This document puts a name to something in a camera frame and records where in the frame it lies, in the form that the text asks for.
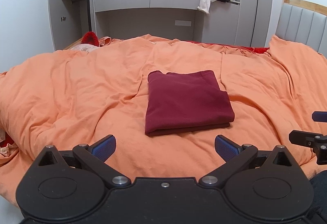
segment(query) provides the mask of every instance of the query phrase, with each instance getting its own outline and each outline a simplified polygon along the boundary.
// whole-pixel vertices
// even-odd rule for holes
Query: bed
[[[310,149],[291,145],[288,134],[293,129],[327,134],[327,124],[311,120],[313,111],[327,109],[327,60],[317,53],[327,54],[325,11],[284,0],[278,37],[264,53],[145,35],[113,40],[90,53],[37,55],[1,74],[0,129],[18,149],[0,156],[0,194],[16,203],[16,187],[45,145],[72,149],[107,134],[117,140],[107,163],[131,179],[205,175],[223,164],[213,145],[217,134],[262,150],[286,145],[307,177],[313,177],[327,167],[316,164]],[[146,136],[147,76],[155,70],[214,71],[220,89],[228,92],[235,121],[229,128]],[[10,220],[16,213],[0,216],[17,223],[19,214]]]

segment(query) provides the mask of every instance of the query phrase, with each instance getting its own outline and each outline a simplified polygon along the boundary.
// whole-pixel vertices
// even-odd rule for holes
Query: orange duvet
[[[235,121],[229,128],[146,136],[147,76],[155,70],[213,70]],[[327,134],[327,124],[311,120],[313,111],[327,110],[326,91],[327,60],[276,36],[264,54],[146,35],[90,53],[37,55],[0,75],[0,128],[19,148],[0,155],[0,194],[15,203],[19,181],[45,145],[67,150],[107,134],[115,135],[117,150],[106,163],[132,179],[205,175],[223,164],[214,149],[217,134],[261,150],[284,144],[312,177],[326,167],[309,148],[291,145],[288,134]]]

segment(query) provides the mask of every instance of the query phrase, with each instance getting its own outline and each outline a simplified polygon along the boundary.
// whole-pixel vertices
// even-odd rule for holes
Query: metal screw
[[[215,176],[204,176],[202,181],[206,184],[214,184],[218,182],[218,179]]]
[[[122,184],[125,184],[128,182],[128,178],[125,176],[116,176],[116,177],[113,177],[112,182],[114,184],[122,185]]]
[[[169,184],[169,183],[162,183],[161,186],[162,186],[163,188],[167,188],[167,187],[170,186],[170,184]]]

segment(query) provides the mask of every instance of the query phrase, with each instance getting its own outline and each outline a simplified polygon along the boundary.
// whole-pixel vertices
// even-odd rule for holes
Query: folded maroon garment
[[[219,89],[211,70],[192,74],[154,71],[148,82],[146,135],[223,128],[234,121],[228,94]]]

